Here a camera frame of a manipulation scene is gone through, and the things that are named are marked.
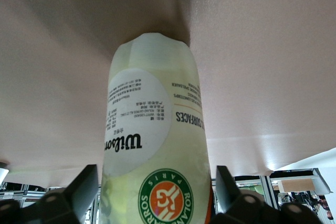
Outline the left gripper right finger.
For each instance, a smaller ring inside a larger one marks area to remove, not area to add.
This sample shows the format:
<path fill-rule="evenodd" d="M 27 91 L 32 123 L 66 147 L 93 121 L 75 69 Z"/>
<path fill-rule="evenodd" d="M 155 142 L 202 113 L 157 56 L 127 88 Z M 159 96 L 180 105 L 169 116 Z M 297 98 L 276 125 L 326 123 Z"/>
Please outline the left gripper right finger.
<path fill-rule="evenodd" d="M 211 223 L 319 223 L 307 207 L 285 203 L 275 209 L 252 194 L 243 194 L 226 166 L 217 166 L 216 192 L 223 213 L 218 213 Z"/>

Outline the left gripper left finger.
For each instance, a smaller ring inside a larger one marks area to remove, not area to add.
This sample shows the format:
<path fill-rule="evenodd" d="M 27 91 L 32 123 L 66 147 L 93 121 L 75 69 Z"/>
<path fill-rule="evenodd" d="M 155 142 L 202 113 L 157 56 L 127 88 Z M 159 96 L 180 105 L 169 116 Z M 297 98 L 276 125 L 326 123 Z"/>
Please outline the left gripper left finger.
<path fill-rule="evenodd" d="M 98 189 L 97 165 L 87 165 L 64 190 L 51 190 L 30 206 L 2 200 L 1 223 L 80 223 Z"/>

